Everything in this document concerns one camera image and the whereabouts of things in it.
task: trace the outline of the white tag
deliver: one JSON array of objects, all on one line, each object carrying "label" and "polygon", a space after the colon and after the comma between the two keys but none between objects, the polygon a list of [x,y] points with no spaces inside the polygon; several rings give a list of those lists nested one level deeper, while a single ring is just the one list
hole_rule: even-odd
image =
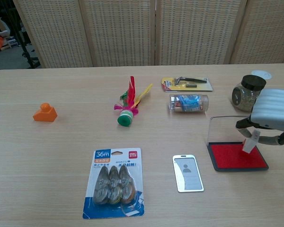
[{"label": "white tag", "polygon": [[257,145],[260,138],[260,131],[254,130],[250,138],[247,138],[244,142],[243,151],[250,153],[252,149]]},{"label": "white tag", "polygon": [[171,83],[171,81],[166,80],[166,81],[165,81],[165,85],[166,85],[167,87],[171,87],[171,86],[172,86],[172,83]]}]

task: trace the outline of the orange toy block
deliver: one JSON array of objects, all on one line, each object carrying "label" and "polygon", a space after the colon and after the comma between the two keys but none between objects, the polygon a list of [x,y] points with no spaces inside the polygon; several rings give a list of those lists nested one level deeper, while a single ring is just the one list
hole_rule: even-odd
[{"label": "orange toy block", "polygon": [[53,122],[57,117],[55,109],[48,103],[42,103],[40,110],[38,110],[33,118],[37,122]]}]

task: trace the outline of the colorful feather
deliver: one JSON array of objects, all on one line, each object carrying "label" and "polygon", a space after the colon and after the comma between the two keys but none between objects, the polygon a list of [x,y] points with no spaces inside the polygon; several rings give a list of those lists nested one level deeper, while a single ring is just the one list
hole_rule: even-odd
[{"label": "colorful feather", "polygon": [[131,76],[131,80],[129,82],[129,87],[128,90],[121,95],[120,100],[123,101],[123,105],[122,104],[116,104],[114,106],[114,110],[130,110],[133,113],[133,116],[138,114],[138,104],[141,101],[141,98],[147,94],[150,89],[152,87],[152,84],[150,84],[145,90],[144,92],[142,92],[136,99],[136,90],[135,90],[135,84],[134,84],[134,77]]}]

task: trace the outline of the jar lid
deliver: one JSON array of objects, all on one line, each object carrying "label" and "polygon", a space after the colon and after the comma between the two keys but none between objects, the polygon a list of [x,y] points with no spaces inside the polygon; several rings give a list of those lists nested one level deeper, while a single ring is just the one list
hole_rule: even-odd
[{"label": "jar lid", "polygon": [[241,81],[241,85],[249,90],[260,91],[266,85],[266,80],[255,75],[246,75]]}]

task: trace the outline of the gray robot arm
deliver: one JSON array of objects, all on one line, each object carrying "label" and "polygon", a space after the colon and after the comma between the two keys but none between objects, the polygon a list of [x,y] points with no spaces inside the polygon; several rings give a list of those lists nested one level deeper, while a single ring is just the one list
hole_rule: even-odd
[{"label": "gray robot arm", "polygon": [[281,130],[279,136],[260,136],[259,143],[267,145],[284,144],[284,90],[263,89],[257,98],[251,115],[237,121],[236,128],[245,137],[251,137],[248,127]]}]

